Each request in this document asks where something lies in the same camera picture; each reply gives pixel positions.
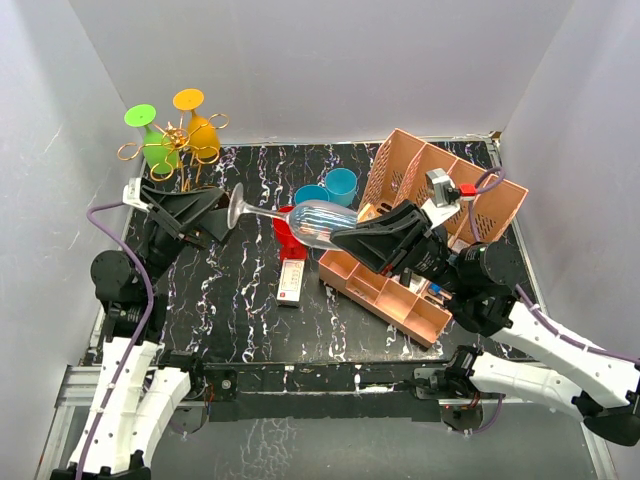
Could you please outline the blue wine glass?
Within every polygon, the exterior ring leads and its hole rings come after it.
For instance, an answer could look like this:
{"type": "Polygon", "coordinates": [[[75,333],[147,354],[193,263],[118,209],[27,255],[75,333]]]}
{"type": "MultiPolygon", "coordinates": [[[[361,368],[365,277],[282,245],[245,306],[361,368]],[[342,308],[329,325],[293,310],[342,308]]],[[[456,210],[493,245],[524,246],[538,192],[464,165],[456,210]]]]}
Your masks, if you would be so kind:
{"type": "Polygon", "coordinates": [[[298,188],[294,194],[295,205],[312,200],[328,201],[329,194],[324,187],[313,184],[304,185],[298,188]]]}
{"type": "Polygon", "coordinates": [[[324,183],[330,202],[347,208],[351,206],[358,186],[358,178],[353,171],[333,169],[325,176],[324,183]]]}

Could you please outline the green wine glass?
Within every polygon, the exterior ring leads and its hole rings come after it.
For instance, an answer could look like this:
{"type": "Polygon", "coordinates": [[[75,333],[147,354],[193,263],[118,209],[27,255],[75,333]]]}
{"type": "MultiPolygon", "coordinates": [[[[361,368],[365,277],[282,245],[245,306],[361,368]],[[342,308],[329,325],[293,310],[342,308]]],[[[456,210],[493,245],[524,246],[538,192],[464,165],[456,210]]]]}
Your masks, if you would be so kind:
{"type": "Polygon", "coordinates": [[[124,122],[130,127],[144,129],[142,155],[150,172],[158,178],[164,178],[177,168],[179,156],[170,136],[153,124],[155,117],[154,106],[138,104],[125,113],[124,122]]]}

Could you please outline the clear wine glass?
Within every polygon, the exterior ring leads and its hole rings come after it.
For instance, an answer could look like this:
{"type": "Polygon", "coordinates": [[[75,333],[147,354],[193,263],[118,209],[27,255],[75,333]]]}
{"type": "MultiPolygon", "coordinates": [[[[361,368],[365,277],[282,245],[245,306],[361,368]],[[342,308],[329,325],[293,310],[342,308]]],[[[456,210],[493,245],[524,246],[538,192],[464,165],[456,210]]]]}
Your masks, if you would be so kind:
{"type": "Polygon", "coordinates": [[[356,227],[358,214],[329,201],[309,200],[289,212],[267,210],[250,205],[244,199],[242,183],[235,185],[229,200],[227,225],[233,229],[242,215],[253,214],[283,221],[301,244],[315,249],[339,250],[330,239],[332,233],[356,227]]]}

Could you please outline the red wine glass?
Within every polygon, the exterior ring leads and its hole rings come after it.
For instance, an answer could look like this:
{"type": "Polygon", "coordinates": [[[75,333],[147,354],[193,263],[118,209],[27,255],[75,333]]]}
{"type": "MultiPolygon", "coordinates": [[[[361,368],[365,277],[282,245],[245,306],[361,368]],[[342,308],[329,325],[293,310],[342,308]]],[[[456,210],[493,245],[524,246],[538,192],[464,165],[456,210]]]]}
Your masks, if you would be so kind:
{"type": "Polygon", "coordinates": [[[307,249],[293,236],[287,222],[282,219],[273,219],[272,225],[276,239],[280,244],[280,261],[305,260],[307,249]]]}

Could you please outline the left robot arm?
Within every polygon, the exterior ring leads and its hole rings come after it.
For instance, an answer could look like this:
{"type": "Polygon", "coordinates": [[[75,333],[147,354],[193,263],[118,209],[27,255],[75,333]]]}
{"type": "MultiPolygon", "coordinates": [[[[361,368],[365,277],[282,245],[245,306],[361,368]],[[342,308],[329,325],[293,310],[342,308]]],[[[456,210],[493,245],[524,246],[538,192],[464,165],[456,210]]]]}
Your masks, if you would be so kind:
{"type": "Polygon", "coordinates": [[[78,444],[50,478],[151,478],[151,461],[175,410],[209,387],[198,355],[163,350],[168,297],[156,284],[185,248],[227,240],[229,203],[218,187],[163,192],[133,178],[117,204],[146,216],[136,249],[99,222],[101,207],[87,211],[89,222],[117,245],[90,267],[104,311],[101,370],[78,444]]]}

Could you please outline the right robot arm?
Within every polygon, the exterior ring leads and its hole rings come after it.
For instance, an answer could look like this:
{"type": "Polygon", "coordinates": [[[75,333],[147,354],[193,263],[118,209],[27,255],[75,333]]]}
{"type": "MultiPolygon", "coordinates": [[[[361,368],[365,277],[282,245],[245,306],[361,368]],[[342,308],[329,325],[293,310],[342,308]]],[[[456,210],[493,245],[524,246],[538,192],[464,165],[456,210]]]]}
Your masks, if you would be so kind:
{"type": "Polygon", "coordinates": [[[639,441],[639,360],[606,351],[543,313],[520,285],[518,250],[475,242],[448,246],[445,222],[458,206],[409,200],[330,235],[369,270],[409,270],[450,294],[445,308],[463,329],[508,344],[538,361],[518,365],[471,347],[456,350],[444,375],[455,395],[499,393],[545,404],[622,446],[639,441]]]}

